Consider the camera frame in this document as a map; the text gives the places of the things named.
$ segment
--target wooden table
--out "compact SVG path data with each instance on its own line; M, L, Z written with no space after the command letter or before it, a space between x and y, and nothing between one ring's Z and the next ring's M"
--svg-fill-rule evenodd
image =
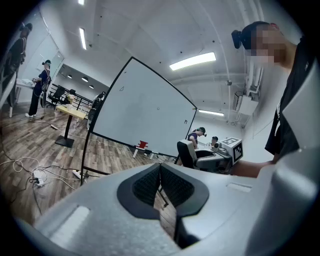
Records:
M83 120L85 118L86 114L82 113L78 110L75 110L75 109L68 110L65 106L57 106L55 109L58 111L61 111L63 113L69 114L69 118L68 118L68 122L66 124L64 136L60 135L56 139L55 143L62 145L62 146L65 146L65 147L68 147L68 148L72 148L72 145L74 144L75 140L68 138L68 132L69 132L72 117L79 118L79 119Z

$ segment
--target wooden floor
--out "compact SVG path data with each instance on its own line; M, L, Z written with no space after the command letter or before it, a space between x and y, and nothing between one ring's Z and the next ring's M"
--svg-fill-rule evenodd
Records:
M68 115L53 110L53 108L46 108L44 119L35 120L44 115L44 109L38 108L37 116L33 119L35 120L34 122L42 123L34 123L31 122L31 118L25 117L29 106L29 103L16 105L13 109L12 118L9 118L8 105L5 105L2 109L2 141L6 154L15 160L22 157L35 158L42 167L56 165L63 168L80 169L85 145L85 139L80 137L86 137L87 135L87 120L76 122L75 118L72 119L69 133L79 137L69 135L69 138L74 139L74 143L72 148L68 148L55 144L57 137L63 135L61 131L65 131ZM58 127L61 131L53 129L50 124ZM130 150L125 145L95 135L91 135L90 139L92 140L89 141L87 146L85 165L109 174L146 164L161 163L165 160L162 156L160 158L155 156L151 160L141 154L137 154L136 158L133 158L132 149ZM0 164L9 161L1 145L0 150ZM38 166L37 161L32 159L23 159L22 162L23 166L29 171ZM15 168L17 171L20 169L18 165L15 165ZM57 167L51 167L48 170L66 178L75 179L70 170L61 170ZM104 176L92 172L89 172L89 174ZM0 166L0 188L8 201L12 201L17 191L24 189L26 186L26 190L19 192L17 199L10 206L13 215L32 225L40 216L40 212L34 198L33 184L26 183L29 177L30 173L25 170L15 172L12 162ZM87 181L90 182L94 179L99 178L89 177ZM77 180L66 180L66 182L75 189L80 186L80 182ZM43 187L34 187L35 196L42 213L74 191L58 179L48 179L45 183L47 184ZM163 228L170 236L173 236L176 210L171 204L162 209L164 204L164 201L157 193L154 207L160 211Z

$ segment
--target black pants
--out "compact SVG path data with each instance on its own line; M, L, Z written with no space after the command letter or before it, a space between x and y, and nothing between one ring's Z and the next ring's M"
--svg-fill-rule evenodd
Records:
M31 105L29 109L29 116L35 115L37 113L39 97L40 96L36 96L35 91L32 91L32 99L31 99Z

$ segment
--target red object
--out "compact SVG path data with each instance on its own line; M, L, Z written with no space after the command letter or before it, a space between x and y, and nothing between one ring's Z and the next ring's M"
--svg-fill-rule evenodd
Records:
M138 144L138 146L139 146L139 148L144 149L144 148L148 147L147 144L148 144L148 142L140 140L140 144Z

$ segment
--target whiteboard frame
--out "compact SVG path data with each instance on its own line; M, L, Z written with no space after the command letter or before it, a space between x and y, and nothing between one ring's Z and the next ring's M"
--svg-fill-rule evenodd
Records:
M192 118L192 121L190 123L190 127L185 135L185 139L187 138L188 134L189 134L189 131L191 129L191 126L194 122L194 119L195 119L195 116L196 116L196 113L197 113L197 110L198 108L181 92L179 91L172 83L170 83L167 79L165 79L162 75L160 75L159 73L157 73L156 71L154 71L151 67L147 66L146 64L144 64L143 62L141 62L140 60L138 60L137 58L135 57L131 57L127 63L123 66L123 68L121 69L121 71L119 72L119 74L116 76L116 78L114 79L114 81L112 82L109 90L107 91L102 103L100 104L99 108L96 110L95 114L94 114L94 117L92 119L92 122L90 124L90 127L89 127L89 131L87 133L87 136L86 136L86 140L85 140L85 144L84 144L84 149L83 149L83 155L82 155L82 165L81 165L81 173L83 174L83 169L86 169L86 170L89 170L89 171L92 171L92 172L97 172L99 174L104 174L104 175L108 175L110 173L106 173L106 172L102 172L102 171L98 171L98 170L95 170L95 169L92 169L92 168L89 168L87 166L84 166L84 162L85 162L85 155L86 155L86 151L87 151L87 145L88 145L88 141L89 141L89 137L90 137L90 134L94 134L94 135L97 135L99 137L102 137L104 139L107 139L109 141L112 141L112 142L116 142L116 143L119 143L119 144L122 144L122 145L126 145L130 148L137 148L136 145L130 145L130 144L127 144L127 143L124 143L122 141L118 141L118 140L115 140L115 139L112 139L112 138L109 138L109 137L106 137L106 136L103 136L101 134L98 134L96 132L94 132L94 128L95 128L95 125L96 125L96 120L98 118L98 115L100 113L100 110L101 108L103 107L105 101L107 100L108 98L108 95L110 93L110 91L112 90L113 86L115 85L116 81L118 80L119 76L122 74L122 72L124 71L124 69L127 67L127 65L130 63L131 60L135 60L137 62L139 62L140 64L144 65L145 67L147 67L149 70L151 70L152 72L154 72L155 74L157 74L159 77L161 77L164 81L166 81L170 86L172 86L175 90L177 90L187 101L189 101L195 108L195 112L194 112L194 115L193 115L193 118ZM168 155L168 154L164 154L164 153L160 153L160 152L154 152L154 154L156 155L160 155L160 156L167 156L167 157L173 157L173 158L177 158L178 156L176 155Z

